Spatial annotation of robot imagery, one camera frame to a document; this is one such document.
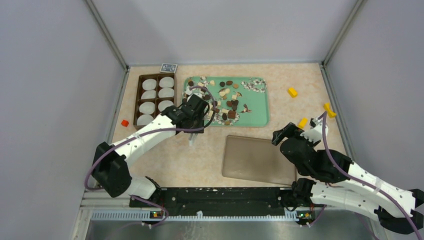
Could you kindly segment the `brown box lid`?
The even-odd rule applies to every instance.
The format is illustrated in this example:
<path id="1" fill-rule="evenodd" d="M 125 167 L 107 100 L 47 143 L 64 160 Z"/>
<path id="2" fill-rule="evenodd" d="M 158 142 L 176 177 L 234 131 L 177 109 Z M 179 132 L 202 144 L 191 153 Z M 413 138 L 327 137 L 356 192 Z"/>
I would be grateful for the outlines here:
<path id="1" fill-rule="evenodd" d="M 228 135 L 222 157 L 223 177 L 290 186 L 296 167 L 271 140 Z"/>

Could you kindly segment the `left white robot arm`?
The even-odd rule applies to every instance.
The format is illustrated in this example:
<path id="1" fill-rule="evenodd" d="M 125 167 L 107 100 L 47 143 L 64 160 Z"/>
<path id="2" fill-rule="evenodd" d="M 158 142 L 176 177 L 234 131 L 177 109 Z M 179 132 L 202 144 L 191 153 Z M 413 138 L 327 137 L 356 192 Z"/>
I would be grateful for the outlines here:
<path id="1" fill-rule="evenodd" d="M 99 144 L 89 174 L 112 198 L 135 195 L 147 206 L 156 206 L 161 198 L 160 186 L 147 176 L 132 176 L 130 167 L 150 149 L 178 133 L 201 133 L 208 110 L 209 103 L 196 94 L 180 106 L 166 107 L 127 138 Z"/>

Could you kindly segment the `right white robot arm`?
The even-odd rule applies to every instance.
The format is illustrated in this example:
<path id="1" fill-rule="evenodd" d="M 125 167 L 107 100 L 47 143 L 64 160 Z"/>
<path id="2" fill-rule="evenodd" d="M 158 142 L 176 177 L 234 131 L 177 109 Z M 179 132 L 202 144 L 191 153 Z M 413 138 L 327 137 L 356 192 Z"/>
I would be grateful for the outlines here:
<path id="1" fill-rule="evenodd" d="M 325 205 L 368 217 L 391 232 L 418 234 L 424 216 L 417 208 L 424 203 L 420 189 L 405 190 L 363 169 L 347 155 L 327 145 L 327 118 L 312 118 L 310 128 L 290 122 L 272 134 L 272 144 L 297 169 L 300 178 L 292 183 L 290 204 Z"/>

